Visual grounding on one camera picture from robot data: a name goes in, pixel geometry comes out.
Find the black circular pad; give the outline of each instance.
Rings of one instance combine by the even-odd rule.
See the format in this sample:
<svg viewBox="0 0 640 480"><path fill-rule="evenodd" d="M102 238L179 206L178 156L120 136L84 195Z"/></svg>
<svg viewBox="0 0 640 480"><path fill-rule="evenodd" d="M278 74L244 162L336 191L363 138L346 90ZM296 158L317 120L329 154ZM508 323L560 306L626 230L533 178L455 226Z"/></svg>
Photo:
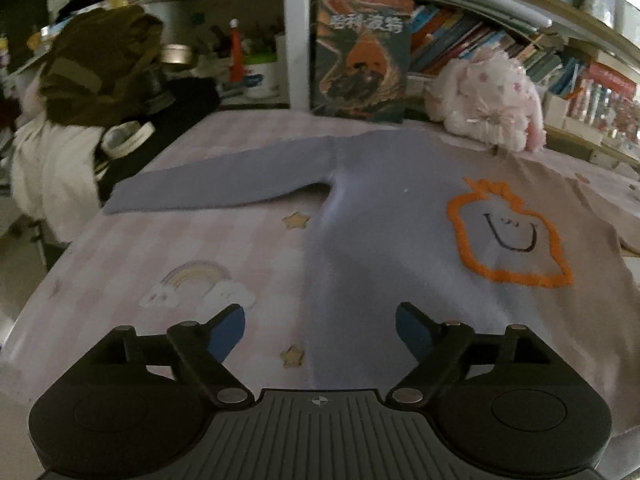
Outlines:
<svg viewBox="0 0 640 480"><path fill-rule="evenodd" d="M91 367L81 380L63 377L40 397L29 430L46 467L75 478L130 478L188 450L206 417L197 394L128 368Z"/></svg>
<svg viewBox="0 0 640 480"><path fill-rule="evenodd" d="M450 388L434 413L449 447L467 460L500 476L559 478L602 455L609 410L588 386L518 388L481 383L486 377Z"/></svg>
<svg viewBox="0 0 640 480"><path fill-rule="evenodd" d="M566 417L562 400L539 390L506 392L494 399L491 409L501 423L520 431L552 430Z"/></svg>

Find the screw head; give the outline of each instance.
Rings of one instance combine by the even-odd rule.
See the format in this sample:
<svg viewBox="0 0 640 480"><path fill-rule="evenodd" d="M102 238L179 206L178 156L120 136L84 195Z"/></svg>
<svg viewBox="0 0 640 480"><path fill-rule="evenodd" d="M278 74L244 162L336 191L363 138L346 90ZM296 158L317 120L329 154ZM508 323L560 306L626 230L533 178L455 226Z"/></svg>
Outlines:
<svg viewBox="0 0 640 480"><path fill-rule="evenodd" d="M249 394L240 388L225 388L218 392L218 400L225 404L238 404L249 397Z"/></svg>
<svg viewBox="0 0 640 480"><path fill-rule="evenodd" d="M415 388L398 388L391 396L400 404L416 404L424 398L422 392Z"/></svg>

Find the lavender sweater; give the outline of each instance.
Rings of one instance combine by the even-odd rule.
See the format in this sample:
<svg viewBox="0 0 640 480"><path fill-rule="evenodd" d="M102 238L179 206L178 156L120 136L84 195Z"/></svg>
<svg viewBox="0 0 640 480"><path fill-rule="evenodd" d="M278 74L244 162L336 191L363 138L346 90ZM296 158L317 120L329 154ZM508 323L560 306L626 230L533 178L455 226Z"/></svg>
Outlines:
<svg viewBox="0 0 640 480"><path fill-rule="evenodd" d="M541 164L412 130L319 137L139 174L104 211L229 207L318 182L331 192L308 229L309 386L385 394L416 365L394 320L410 301L477 332L531 327L607 400L617 433L640 424L640 297L618 234Z"/></svg>

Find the metal container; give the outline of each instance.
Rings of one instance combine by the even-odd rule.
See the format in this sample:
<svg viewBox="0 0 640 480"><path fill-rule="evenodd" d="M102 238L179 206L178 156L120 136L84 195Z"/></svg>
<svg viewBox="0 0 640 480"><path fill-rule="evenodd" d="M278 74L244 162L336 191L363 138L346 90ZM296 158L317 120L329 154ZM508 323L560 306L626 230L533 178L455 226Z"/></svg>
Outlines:
<svg viewBox="0 0 640 480"><path fill-rule="evenodd" d="M158 64L149 66L133 81L133 93L144 103L145 113L153 115L174 103L174 95L166 87L166 77Z"/></svg>
<svg viewBox="0 0 640 480"><path fill-rule="evenodd" d="M172 72L188 70L193 67L193 50L187 45L165 45L160 51L160 61Z"/></svg>

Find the white shelf post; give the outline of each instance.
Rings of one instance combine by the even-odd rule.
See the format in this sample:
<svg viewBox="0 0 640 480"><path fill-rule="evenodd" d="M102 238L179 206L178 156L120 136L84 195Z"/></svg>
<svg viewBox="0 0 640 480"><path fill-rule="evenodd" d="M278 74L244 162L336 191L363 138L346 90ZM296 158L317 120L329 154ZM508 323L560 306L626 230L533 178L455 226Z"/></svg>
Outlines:
<svg viewBox="0 0 640 480"><path fill-rule="evenodd" d="M309 110L309 0L284 0L292 110Z"/></svg>

